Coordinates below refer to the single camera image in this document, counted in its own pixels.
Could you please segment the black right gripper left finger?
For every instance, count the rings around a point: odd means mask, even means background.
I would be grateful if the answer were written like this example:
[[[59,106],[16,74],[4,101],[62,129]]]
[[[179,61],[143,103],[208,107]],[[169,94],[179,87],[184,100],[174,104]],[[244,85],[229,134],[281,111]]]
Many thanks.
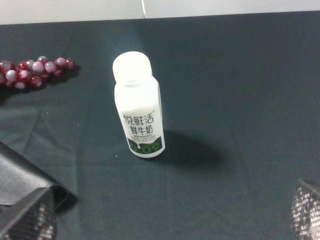
[[[53,192],[38,188],[0,213],[2,240],[54,240],[57,216]]]

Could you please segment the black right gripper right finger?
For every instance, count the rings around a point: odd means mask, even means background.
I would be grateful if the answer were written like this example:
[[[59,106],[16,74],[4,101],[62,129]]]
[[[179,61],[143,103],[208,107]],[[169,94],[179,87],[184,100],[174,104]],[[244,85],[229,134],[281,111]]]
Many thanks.
[[[294,194],[290,225],[298,240],[320,239],[320,185],[310,180],[298,180]]]

